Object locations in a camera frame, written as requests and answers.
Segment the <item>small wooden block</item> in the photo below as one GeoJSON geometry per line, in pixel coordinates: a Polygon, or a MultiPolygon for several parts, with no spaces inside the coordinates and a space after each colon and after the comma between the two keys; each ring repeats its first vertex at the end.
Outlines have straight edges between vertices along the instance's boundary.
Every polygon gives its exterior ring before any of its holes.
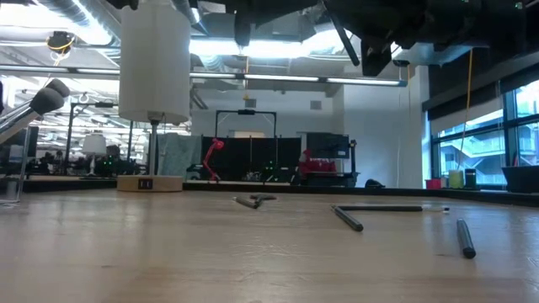
{"type": "Polygon", "coordinates": [[[184,178],[176,176],[118,176],[118,191],[173,193],[184,188],[184,178]]]}

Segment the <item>glass window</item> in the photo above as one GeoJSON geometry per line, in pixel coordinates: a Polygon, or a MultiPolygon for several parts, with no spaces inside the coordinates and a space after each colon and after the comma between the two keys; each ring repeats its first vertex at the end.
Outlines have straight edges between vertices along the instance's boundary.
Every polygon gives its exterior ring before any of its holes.
{"type": "Polygon", "coordinates": [[[505,165],[505,140],[503,131],[493,131],[477,136],[441,142],[440,166],[442,175],[449,171],[475,168],[478,184],[507,184],[502,167],[505,165]]]}
{"type": "Polygon", "coordinates": [[[539,114],[539,81],[518,88],[515,91],[517,118],[539,114]]]}
{"type": "Polygon", "coordinates": [[[519,127],[519,166],[539,165],[539,123],[519,127]]]}
{"type": "MultiPolygon", "coordinates": [[[[501,124],[504,122],[504,111],[502,109],[496,110],[490,114],[486,114],[474,120],[469,120],[466,123],[466,131],[476,130],[484,126],[501,124]]],[[[464,123],[451,127],[450,129],[443,130],[438,133],[438,137],[449,136],[464,131],[464,123]]]]}

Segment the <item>table lamp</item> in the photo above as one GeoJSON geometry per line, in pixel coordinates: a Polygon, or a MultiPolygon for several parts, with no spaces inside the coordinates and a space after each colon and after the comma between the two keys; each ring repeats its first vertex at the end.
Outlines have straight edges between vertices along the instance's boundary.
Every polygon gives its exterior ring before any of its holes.
{"type": "Polygon", "coordinates": [[[93,172],[95,169],[95,156],[103,156],[107,154],[107,141],[103,135],[99,133],[87,135],[84,139],[83,154],[92,156],[92,162],[90,163],[90,174],[88,176],[95,176],[95,173],[93,172]]]}

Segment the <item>wooden table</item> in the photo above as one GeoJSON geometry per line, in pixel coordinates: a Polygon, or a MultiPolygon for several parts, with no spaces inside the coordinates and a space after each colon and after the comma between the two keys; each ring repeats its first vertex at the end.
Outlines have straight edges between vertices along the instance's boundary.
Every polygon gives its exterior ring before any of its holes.
{"type": "Polygon", "coordinates": [[[0,208],[1,302],[538,302],[539,213],[443,199],[238,193],[26,194],[0,208]],[[357,213],[332,203],[448,205],[357,213]],[[478,256],[464,259],[456,219],[478,256]]]}

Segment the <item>white cylinder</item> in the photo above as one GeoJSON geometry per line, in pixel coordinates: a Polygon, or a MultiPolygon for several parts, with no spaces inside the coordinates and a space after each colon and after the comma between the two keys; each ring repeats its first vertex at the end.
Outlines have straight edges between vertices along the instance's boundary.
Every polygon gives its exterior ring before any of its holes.
{"type": "Polygon", "coordinates": [[[189,20],[157,1],[124,9],[121,28],[120,117],[189,120],[189,20]]]}

